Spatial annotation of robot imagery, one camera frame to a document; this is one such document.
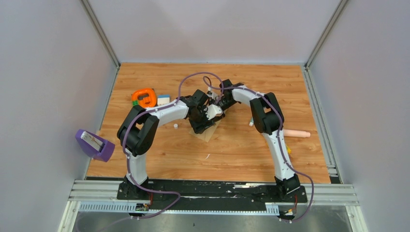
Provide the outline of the tan paper envelope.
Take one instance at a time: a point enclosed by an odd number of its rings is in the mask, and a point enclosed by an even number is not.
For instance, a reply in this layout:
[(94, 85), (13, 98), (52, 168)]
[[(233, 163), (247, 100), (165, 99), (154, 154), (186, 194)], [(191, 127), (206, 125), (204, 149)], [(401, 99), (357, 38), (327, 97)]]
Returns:
[(215, 125), (206, 129), (202, 134), (196, 134), (193, 129), (190, 129), (189, 134), (193, 135), (194, 137), (202, 141), (209, 142), (219, 124), (220, 121), (216, 122)]

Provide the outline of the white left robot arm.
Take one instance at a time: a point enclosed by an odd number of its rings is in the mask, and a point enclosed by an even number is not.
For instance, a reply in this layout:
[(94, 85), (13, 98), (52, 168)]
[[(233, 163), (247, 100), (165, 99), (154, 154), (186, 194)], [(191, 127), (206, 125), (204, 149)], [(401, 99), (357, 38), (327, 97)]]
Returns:
[(127, 159), (126, 178), (132, 183), (130, 194), (137, 200), (144, 199), (148, 194), (148, 186), (144, 184), (148, 179), (146, 154), (158, 127), (188, 119), (194, 133), (202, 134), (223, 116), (224, 110), (218, 102), (200, 90), (162, 106), (147, 109), (133, 107), (117, 132)]

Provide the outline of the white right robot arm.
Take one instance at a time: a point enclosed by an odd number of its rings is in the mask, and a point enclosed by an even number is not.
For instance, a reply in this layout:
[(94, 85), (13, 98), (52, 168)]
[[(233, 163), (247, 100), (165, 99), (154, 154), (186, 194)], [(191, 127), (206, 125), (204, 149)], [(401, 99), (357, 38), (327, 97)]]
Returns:
[(299, 177), (292, 166), (284, 141), (284, 116), (277, 98), (272, 92), (260, 93), (229, 79), (220, 84), (223, 96), (234, 102), (250, 107), (254, 127), (266, 139), (274, 161), (276, 195), (279, 200), (288, 202), (300, 188)]

